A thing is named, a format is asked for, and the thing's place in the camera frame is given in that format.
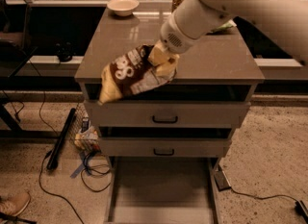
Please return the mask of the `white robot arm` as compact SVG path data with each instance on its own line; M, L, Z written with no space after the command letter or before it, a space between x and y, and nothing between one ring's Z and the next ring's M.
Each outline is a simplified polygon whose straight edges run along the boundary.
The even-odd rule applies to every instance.
M270 78L305 79L308 63L308 0L184 0L163 24L149 60L159 71L173 70L179 56L200 38L240 17L298 62L296 70L277 65Z

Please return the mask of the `yellow-white gripper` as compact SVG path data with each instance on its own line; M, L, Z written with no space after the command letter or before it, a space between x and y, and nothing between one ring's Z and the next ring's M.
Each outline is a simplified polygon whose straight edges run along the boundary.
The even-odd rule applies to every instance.
M155 43L148 57L148 61L154 66L155 74L159 77L172 76L178 60L179 55L170 52L160 40Z

